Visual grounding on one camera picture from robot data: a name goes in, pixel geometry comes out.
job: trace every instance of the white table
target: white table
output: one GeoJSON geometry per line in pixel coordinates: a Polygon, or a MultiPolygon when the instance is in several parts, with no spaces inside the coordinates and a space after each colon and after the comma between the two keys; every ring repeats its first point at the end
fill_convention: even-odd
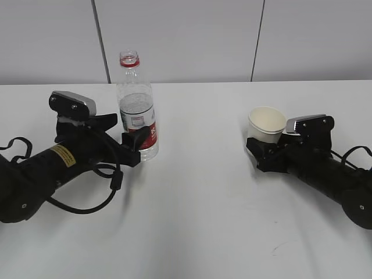
{"type": "MultiPolygon", "coordinates": [[[[4,85],[0,146],[16,136],[33,153],[53,145],[53,90],[117,112],[115,85],[4,85]]],[[[29,221],[0,224],[0,278],[372,278],[371,231],[295,178],[256,171],[244,151],[247,114],[260,105],[287,118],[332,115],[339,153],[371,146],[371,90],[372,81],[154,84],[159,154],[126,167],[126,187],[98,213],[45,203],[29,221]]],[[[22,152],[16,144],[2,154],[22,152]]],[[[362,151],[350,160],[372,164],[362,151]]],[[[108,183],[87,173],[54,197],[87,208],[108,183]]]]}

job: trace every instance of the panel seam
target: panel seam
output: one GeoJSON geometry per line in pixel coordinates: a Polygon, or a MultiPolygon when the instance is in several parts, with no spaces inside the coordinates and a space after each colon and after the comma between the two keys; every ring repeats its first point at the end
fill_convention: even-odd
{"type": "Polygon", "coordinates": [[[255,67],[256,67],[257,50],[258,50],[259,41],[260,41],[260,35],[261,35],[262,18],[263,18],[263,11],[265,9],[265,1],[266,0],[263,0],[263,3],[262,3],[260,25],[258,27],[257,42],[256,42],[256,49],[255,49],[255,57],[253,58],[253,66],[252,66],[252,72],[251,72],[251,82],[253,81],[253,74],[255,72],[255,67]]]}
{"type": "Polygon", "coordinates": [[[103,40],[102,40],[101,27],[100,27],[99,21],[98,21],[98,14],[97,14],[97,8],[95,6],[95,0],[91,0],[91,2],[92,2],[92,9],[93,9],[95,27],[96,27],[96,30],[97,30],[97,35],[98,35],[98,40],[99,40],[99,46],[101,48],[101,53],[102,53],[103,65],[105,67],[106,78],[107,78],[107,82],[111,83],[109,66],[107,65],[105,46],[104,46],[103,40]]]}

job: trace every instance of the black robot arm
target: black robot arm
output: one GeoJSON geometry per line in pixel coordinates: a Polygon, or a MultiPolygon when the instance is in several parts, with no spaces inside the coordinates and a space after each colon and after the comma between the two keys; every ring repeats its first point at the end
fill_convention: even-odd
{"type": "Polygon", "coordinates": [[[31,142],[19,137],[11,140],[6,148],[0,148],[10,148],[14,140],[27,145],[26,155],[16,156],[10,162],[0,155],[1,222],[27,220],[45,201],[72,213],[96,212],[106,206],[120,189],[123,179],[120,165],[134,167],[141,161],[139,148],[150,135],[149,127],[130,134],[123,133],[119,144],[106,133],[117,124],[117,115],[96,116],[93,100],[72,92],[54,91],[49,105],[58,113],[55,146],[30,157],[31,142]],[[113,172],[107,174],[102,169],[113,172]],[[86,171],[111,178],[112,191],[100,205],[92,209],[76,209],[51,197],[56,189],[86,171]]]}
{"type": "Polygon", "coordinates": [[[246,147],[257,160],[261,171],[289,173],[342,205],[346,215],[357,225],[372,229],[372,172],[347,161],[356,146],[344,156],[331,150],[331,116],[315,115],[290,119],[278,144],[248,138],[246,147]],[[332,154],[339,156],[335,160],[332,154]]]}

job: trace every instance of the bottle label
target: bottle label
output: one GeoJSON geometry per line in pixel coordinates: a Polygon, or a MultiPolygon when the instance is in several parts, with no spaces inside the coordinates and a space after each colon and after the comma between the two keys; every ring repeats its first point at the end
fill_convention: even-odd
{"type": "Polygon", "coordinates": [[[156,131],[155,111],[153,106],[142,113],[126,113],[120,111],[121,120],[123,121],[124,130],[134,132],[144,126],[150,127],[150,136],[141,145],[140,149],[147,149],[153,146],[158,140],[156,131]]]}

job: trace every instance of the white paper cup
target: white paper cup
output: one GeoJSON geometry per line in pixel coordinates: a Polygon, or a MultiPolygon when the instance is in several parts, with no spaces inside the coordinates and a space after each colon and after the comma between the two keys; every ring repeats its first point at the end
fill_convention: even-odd
{"type": "Polygon", "coordinates": [[[254,108],[248,116],[248,138],[276,144],[287,120],[277,109],[269,106],[254,108]]]}

